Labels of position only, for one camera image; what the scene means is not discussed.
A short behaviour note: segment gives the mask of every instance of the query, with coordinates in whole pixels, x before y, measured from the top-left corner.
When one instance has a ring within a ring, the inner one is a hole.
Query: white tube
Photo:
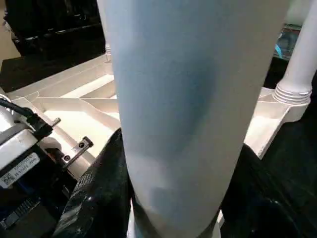
[[[107,0],[128,171],[160,237],[196,238],[215,217],[288,4]]]
[[[106,23],[106,0],[97,0],[99,16],[101,20],[101,24],[103,27],[104,37],[105,37],[105,51],[106,54],[111,54],[110,45],[107,40],[107,23]]]
[[[310,102],[312,79],[317,69],[317,0],[314,0],[297,40],[283,79],[274,97],[288,104]]]

